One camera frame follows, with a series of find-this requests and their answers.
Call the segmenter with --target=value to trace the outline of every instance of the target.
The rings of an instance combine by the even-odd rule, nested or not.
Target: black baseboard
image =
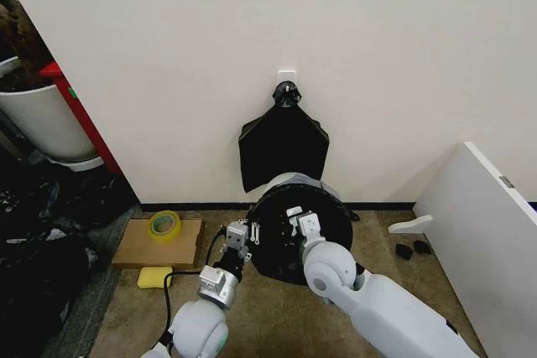
[[[142,203],[142,211],[248,210],[253,203]]]
[[[388,211],[399,211],[399,210],[412,210],[414,207],[414,201],[397,201],[397,202],[371,202],[371,203],[343,203],[350,210],[388,210]]]
[[[146,203],[141,204],[145,212],[161,210],[248,210],[253,203]],[[344,203],[350,210],[412,210],[414,203]]]

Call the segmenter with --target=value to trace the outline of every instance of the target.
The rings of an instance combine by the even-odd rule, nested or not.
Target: yellow tape roll
[[[181,220],[175,211],[159,211],[151,217],[148,233],[157,241],[169,241],[181,233]]]

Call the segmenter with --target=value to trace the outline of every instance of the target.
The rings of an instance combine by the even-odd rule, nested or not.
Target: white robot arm
[[[435,310],[391,279],[363,269],[345,247],[326,241],[317,214],[302,214],[295,207],[288,216],[306,240],[302,261],[310,289],[348,314],[357,332],[384,356],[477,357]],[[220,352],[228,331],[222,310],[231,307],[239,271],[249,259],[247,237],[248,228],[242,223],[228,227],[229,253],[217,267],[205,266],[200,274],[198,294],[203,299],[184,304],[169,331],[143,358],[169,358],[171,340],[184,358],[212,358]]]
[[[326,241],[315,213],[299,215],[310,289],[351,317],[357,332],[387,357],[477,357],[455,328],[390,278],[356,264],[343,246]]]

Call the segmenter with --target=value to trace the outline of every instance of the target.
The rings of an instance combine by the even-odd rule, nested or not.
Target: black cable
[[[225,236],[226,235],[227,228],[225,226],[221,226],[214,238],[212,238],[211,244],[209,245],[209,250],[207,251],[207,256],[205,258],[204,266],[209,264],[209,259],[211,258],[212,253],[212,247],[215,246],[215,242],[218,239],[219,236]]]
[[[222,236],[226,235],[227,228],[225,226],[221,226],[216,235],[212,238],[211,244],[209,245],[209,250],[207,251],[207,256],[205,258],[205,264],[207,265],[209,263],[209,259],[211,258],[212,248],[215,245],[216,240]],[[168,332],[169,326],[171,325],[171,303],[169,302],[169,291],[168,291],[168,278],[176,276],[178,274],[200,274],[201,271],[173,271],[166,274],[164,277],[164,299],[166,301],[166,327],[164,329],[164,333],[162,334],[161,338]]]

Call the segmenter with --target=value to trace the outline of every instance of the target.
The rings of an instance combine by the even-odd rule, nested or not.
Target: black circular base
[[[293,226],[286,210],[296,206],[319,217],[321,235],[327,241],[352,245],[352,222],[345,206],[325,190],[308,184],[282,184],[269,190],[248,212],[248,224],[259,224],[259,245],[248,243],[253,265],[264,276],[287,283],[306,285],[301,260],[304,237]]]

